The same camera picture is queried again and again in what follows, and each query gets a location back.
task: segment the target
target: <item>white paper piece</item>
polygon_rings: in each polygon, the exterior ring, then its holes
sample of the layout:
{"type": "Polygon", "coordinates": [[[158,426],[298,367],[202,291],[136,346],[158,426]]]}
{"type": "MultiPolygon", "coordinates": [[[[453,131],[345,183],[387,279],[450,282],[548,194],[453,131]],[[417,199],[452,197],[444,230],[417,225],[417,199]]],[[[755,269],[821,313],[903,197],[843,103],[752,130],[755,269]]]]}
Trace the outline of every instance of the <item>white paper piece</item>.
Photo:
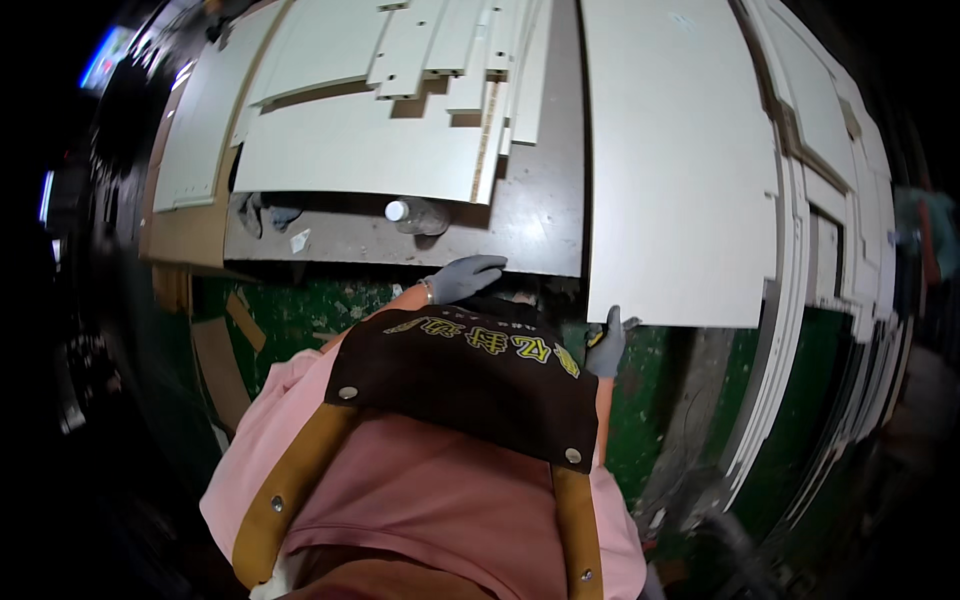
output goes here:
{"type": "Polygon", "coordinates": [[[310,237],[310,229],[304,229],[290,238],[290,252],[296,254],[306,247],[306,238],[310,237]]]}

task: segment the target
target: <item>gray table surface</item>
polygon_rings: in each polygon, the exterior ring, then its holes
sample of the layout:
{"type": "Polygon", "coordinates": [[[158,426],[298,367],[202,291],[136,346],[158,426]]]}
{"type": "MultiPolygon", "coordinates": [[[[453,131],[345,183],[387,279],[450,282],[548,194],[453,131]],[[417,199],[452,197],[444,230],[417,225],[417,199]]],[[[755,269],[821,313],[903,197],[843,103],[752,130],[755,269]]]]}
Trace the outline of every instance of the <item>gray table surface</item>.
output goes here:
{"type": "Polygon", "coordinates": [[[514,144],[490,206],[444,203],[452,224],[435,238],[398,233],[383,216],[389,197],[297,195],[308,206],[284,232],[266,221],[250,236],[231,211],[226,260],[371,262],[443,266],[471,254],[502,254],[508,271],[580,276],[585,206],[584,96],[575,0],[556,0],[537,146],[514,144]],[[290,238],[310,229],[303,250],[290,238]]]}

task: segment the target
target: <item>plastic bottle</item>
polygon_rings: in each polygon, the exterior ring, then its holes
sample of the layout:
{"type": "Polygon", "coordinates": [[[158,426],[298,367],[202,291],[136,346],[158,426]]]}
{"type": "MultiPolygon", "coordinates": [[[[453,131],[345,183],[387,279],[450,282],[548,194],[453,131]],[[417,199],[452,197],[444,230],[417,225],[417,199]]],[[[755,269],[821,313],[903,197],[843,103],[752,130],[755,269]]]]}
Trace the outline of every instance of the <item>plastic bottle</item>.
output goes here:
{"type": "Polygon", "coordinates": [[[450,225],[450,213],[445,208],[414,196],[400,196],[387,204],[384,214],[400,233],[440,235],[450,225]]]}

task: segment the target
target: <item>gloved hand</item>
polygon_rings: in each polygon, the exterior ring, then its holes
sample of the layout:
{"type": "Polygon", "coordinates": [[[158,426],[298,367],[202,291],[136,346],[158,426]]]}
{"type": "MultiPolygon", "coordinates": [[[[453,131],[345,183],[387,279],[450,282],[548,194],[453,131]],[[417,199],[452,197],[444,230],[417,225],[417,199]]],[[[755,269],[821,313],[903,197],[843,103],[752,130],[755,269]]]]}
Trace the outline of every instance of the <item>gloved hand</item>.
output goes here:
{"type": "Polygon", "coordinates": [[[433,286],[433,303],[450,304],[473,296],[503,275],[506,256],[475,254],[458,258],[423,280],[433,286]]]}
{"type": "MultiPolygon", "coordinates": [[[[623,349],[627,346],[627,330],[640,324],[640,319],[631,317],[624,323],[620,322],[620,307],[614,304],[607,313],[607,332],[593,348],[587,348],[587,371],[598,377],[616,377],[616,368],[623,356],[623,349]]],[[[600,323],[591,323],[588,328],[588,339],[596,337],[603,326],[600,323]]]]}

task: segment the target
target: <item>white bottle cap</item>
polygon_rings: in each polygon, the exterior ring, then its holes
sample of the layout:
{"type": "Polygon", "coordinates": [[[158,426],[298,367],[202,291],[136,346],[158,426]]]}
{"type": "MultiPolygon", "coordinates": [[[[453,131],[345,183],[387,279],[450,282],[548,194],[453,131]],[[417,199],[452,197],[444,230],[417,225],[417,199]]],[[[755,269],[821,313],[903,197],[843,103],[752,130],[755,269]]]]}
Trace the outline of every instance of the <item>white bottle cap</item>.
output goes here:
{"type": "Polygon", "coordinates": [[[407,203],[402,200],[394,200],[387,204],[383,213],[390,221],[403,221],[410,214],[410,206],[407,206],[407,203]]]}

